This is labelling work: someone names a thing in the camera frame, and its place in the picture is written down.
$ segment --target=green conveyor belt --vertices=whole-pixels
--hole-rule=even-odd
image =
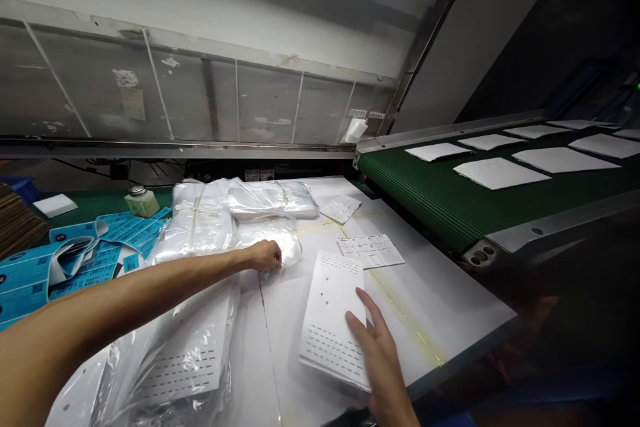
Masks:
[[[552,179],[495,191],[478,185],[453,170],[461,163],[494,157],[509,159],[536,170],[513,159],[511,155],[535,148],[565,147],[582,137],[612,133],[611,130],[598,127],[548,135],[528,143],[507,145],[492,151],[478,150],[471,155],[448,157],[431,163],[405,152],[412,147],[455,143],[458,139],[502,133],[503,130],[499,128],[366,153],[360,158],[358,168],[458,254],[464,253],[475,242],[492,232],[640,188],[640,155],[624,160],[600,157],[622,165],[623,168],[620,169],[553,175],[542,172]]]

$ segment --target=blue bin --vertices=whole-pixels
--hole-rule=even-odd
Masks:
[[[0,182],[11,187],[27,205],[40,200],[40,192],[33,185],[33,177],[0,177]]]

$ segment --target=bottle cap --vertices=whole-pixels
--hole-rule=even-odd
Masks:
[[[134,185],[133,187],[129,188],[129,193],[133,197],[137,197],[138,195],[147,193],[147,188],[144,185]]]

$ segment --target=white table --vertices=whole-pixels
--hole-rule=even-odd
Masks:
[[[362,206],[344,226],[322,215],[298,221],[300,262],[262,277],[259,286],[253,281],[245,284],[231,343],[232,415],[223,413],[224,425],[317,427],[347,407],[366,405],[364,393],[302,365],[298,356],[317,252],[339,255],[338,237],[387,234],[406,261],[368,270],[365,289],[381,308],[396,340],[405,381],[414,396],[441,381],[439,374],[451,359],[515,318],[513,310],[382,200],[369,199],[343,177],[298,181],[310,187],[320,206],[339,193],[357,198]]]

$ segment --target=stack of plastic bags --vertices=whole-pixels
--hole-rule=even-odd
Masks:
[[[147,265],[275,240],[283,266],[292,266],[302,255],[295,220],[317,215],[304,183],[188,179],[173,190],[173,217]],[[69,381],[47,427],[62,420],[87,427],[212,424],[231,399],[228,355],[239,294],[233,276],[119,338]]]

